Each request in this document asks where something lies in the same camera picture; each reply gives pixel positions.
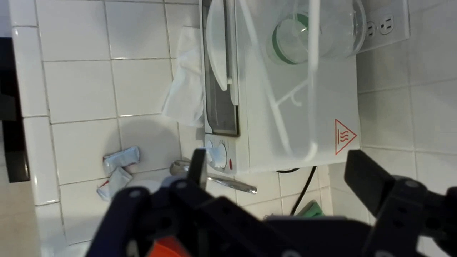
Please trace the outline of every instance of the warning label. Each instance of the warning label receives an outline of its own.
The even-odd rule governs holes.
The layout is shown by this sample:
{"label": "warning label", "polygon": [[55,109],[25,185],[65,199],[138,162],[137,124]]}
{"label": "warning label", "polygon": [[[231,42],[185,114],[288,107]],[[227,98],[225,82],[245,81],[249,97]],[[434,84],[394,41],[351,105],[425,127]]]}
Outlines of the warning label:
{"label": "warning label", "polygon": [[338,155],[357,134],[342,124],[338,118],[334,118],[334,154]]}

